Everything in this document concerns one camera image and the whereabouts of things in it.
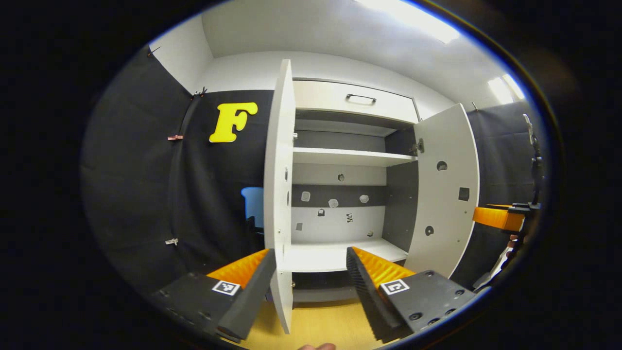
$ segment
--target ceiling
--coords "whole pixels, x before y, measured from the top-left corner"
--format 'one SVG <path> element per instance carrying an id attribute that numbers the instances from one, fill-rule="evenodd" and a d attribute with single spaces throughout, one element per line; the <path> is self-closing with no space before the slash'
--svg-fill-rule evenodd
<path id="1" fill-rule="evenodd" d="M 497 104 L 487 81 L 506 73 L 463 35 L 443 44 L 353 0 L 234 0 L 202 19 L 214 58 L 261 51 L 337 55 L 392 70 L 465 106 Z"/>

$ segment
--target blue chair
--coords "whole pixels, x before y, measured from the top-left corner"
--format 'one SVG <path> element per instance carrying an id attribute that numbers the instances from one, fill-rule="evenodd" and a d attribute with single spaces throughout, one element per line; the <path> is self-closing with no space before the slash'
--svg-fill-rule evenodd
<path id="1" fill-rule="evenodd" d="M 245 187 L 242 189 L 244 197 L 244 211 L 246 220 L 254 217 L 255 231 L 259 234 L 264 232 L 264 188 Z"/>

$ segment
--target yellow letter f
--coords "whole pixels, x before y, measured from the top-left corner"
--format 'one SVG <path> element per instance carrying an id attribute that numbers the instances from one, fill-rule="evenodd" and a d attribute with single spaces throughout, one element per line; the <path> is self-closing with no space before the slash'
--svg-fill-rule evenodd
<path id="1" fill-rule="evenodd" d="M 218 115 L 218 121 L 216 122 L 216 130 L 210 135 L 210 142 L 233 142 L 236 139 L 236 135 L 233 133 L 233 126 L 236 130 L 241 131 L 246 126 L 246 119 L 248 115 L 257 113 L 257 103 L 222 103 L 218 105 L 220 114 Z"/>

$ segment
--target wooden floor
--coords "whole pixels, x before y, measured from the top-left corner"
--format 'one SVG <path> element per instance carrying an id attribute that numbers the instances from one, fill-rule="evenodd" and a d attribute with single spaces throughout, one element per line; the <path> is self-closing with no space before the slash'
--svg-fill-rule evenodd
<path id="1" fill-rule="evenodd" d="M 333 343 L 338 350 L 383 345 L 374 339 L 358 299 L 296 304 L 291 330 L 291 334 L 283 332 L 274 304 L 263 301 L 248 338 L 239 345 L 253 350 L 298 350 L 305 344 L 317 347 L 323 343 Z"/>

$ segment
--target drawer handle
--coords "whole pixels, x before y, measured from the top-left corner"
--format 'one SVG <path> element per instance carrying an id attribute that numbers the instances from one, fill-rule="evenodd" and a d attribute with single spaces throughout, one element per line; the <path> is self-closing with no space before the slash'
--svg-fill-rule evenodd
<path id="1" fill-rule="evenodd" d="M 356 97 L 363 97 L 363 98 L 369 98 L 371 100 L 371 104 L 373 105 L 374 103 L 376 103 L 376 99 L 373 97 L 367 97 L 367 96 L 361 96 L 361 95 L 352 95 L 351 93 L 346 95 L 346 100 L 349 100 L 350 97 L 352 96 L 356 96 Z"/>

